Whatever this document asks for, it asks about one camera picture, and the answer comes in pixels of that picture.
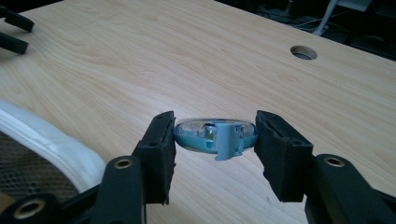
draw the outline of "hole in table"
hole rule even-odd
[[[318,57],[317,53],[306,46],[291,47],[290,52],[299,59],[314,60]]]

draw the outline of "black bracket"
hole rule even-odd
[[[0,6],[0,18],[5,18],[4,22],[17,26],[29,33],[32,32],[33,26],[35,25],[31,20],[3,6]],[[24,54],[28,45],[28,43],[22,40],[0,33],[0,48],[2,49]]]

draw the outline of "white cable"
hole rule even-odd
[[[341,16],[341,15],[343,15],[343,14],[345,14],[345,13],[351,11],[351,10],[352,10],[352,9],[347,10],[347,11],[343,11],[343,12],[340,12],[340,13],[335,14],[335,15],[332,15],[331,18],[337,17],[337,16]],[[303,23],[301,23],[301,24],[297,24],[297,25],[294,25],[294,26],[291,26],[291,27],[299,29],[298,27],[300,27],[300,26],[307,25],[307,24],[309,24],[309,23],[312,23],[312,22],[315,22],[315,21],[321,21],[321,20],[323,20],[323,18],[316,19],[316,20],[312,20],[312,21],[306,21],[306,22],[303,22]]]

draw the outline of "wooden table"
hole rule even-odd
[[[209,0],[66,0],[23,15],[31,34],[0,24],[30,43],[25,55],[0,50],[0,97],[106,161],[164,111],[254,120],[260,109],[396,195],[395,62]],[[262,170],[253,150],[215,161],[178,147],[170,205],[149,205],[148,223],[306,223],[304,204],[280,203]]]

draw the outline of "small plastic device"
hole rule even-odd
[[[183,119],[174,134],[181,147],[218,154],[216,161],[242,155],[258,138],[254,124],[238,119]]]

